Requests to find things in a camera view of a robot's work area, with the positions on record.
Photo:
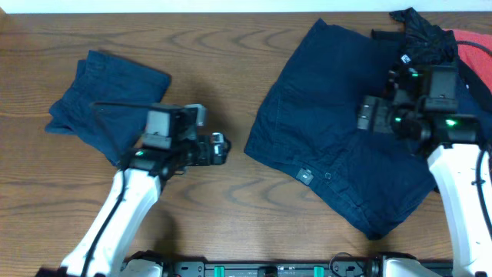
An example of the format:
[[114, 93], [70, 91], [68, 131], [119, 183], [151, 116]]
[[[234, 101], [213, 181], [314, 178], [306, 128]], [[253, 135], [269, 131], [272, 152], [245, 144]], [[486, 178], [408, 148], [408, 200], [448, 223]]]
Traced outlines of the dark navy shorts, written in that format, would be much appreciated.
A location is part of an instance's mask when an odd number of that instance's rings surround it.
[[436, 185], [403, 141], [357, 127], [363, 97], [383, 92], [397, 50], [315, 22], [258, 109], [244, 149], [303, 182], [371, 240], [401, 224]]

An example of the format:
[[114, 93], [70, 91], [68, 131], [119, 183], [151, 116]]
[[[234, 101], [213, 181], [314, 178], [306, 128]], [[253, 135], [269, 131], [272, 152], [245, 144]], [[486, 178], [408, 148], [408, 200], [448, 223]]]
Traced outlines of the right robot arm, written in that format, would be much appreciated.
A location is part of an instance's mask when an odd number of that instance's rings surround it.
[[457, 76], [452, 65], [391, 72], [389, 96], [365, 96], [357, 127], [418, 143], [444, 204], [452, 275], [489, 276], [491, 145], [478, 118], [457, 111]]

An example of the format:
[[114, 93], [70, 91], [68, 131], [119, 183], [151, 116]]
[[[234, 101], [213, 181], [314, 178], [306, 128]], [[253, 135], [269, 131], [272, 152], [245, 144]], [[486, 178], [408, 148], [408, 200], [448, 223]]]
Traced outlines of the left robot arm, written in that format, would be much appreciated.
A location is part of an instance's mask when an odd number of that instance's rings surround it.
[[141, 146], [120, 159], [111, 190], [90, 229], [57, 269], [39, 276], [171, 276], [173, 269], [157, 254], [138, 252], [131, 242], [166, 182], [191, 166], [222, 165], [231, 143], [220, 132], [199, 135], [207, 109], [201, 104], [145, 106], [147, 123]]

